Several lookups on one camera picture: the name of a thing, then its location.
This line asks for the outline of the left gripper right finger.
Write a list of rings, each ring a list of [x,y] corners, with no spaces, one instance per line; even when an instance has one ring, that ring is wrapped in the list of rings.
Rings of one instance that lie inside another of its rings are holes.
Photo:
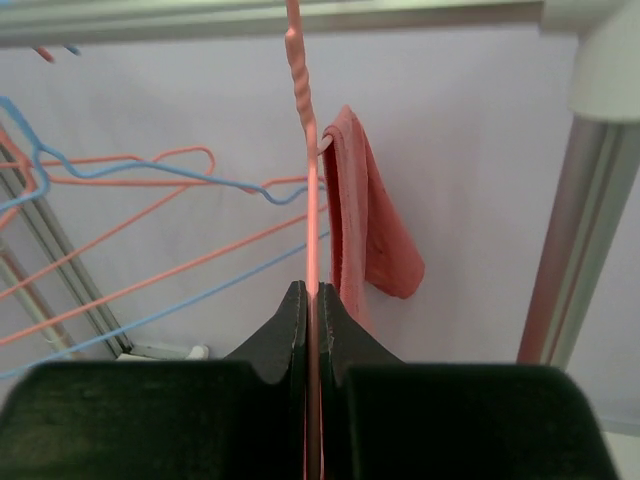
[[[614,479],[591,407],[562,371],[406,363],[318,294],[330,479]]]

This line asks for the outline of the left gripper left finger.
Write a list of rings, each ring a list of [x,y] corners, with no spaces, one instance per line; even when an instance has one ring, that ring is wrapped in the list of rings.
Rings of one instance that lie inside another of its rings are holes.
[[[51,362],[1,411],[5,479],[299,479],[305,286],[219,360]]]

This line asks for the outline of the pink t shirt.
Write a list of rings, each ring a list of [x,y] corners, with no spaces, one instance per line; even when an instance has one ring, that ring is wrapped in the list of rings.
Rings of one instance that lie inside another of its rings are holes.
[[[411,297],[424,274],[423,257],[398,214],[359,118],[347,105],[324,130],[323,151],[331,235],[331,283],[347,312],[373,331],[365,286]]]

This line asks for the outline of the blue hanger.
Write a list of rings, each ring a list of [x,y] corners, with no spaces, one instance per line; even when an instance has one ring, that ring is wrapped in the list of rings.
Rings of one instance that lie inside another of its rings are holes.
[[[1,380],[48,360],[222,356],[306,273],[280,40],[1,56]]]

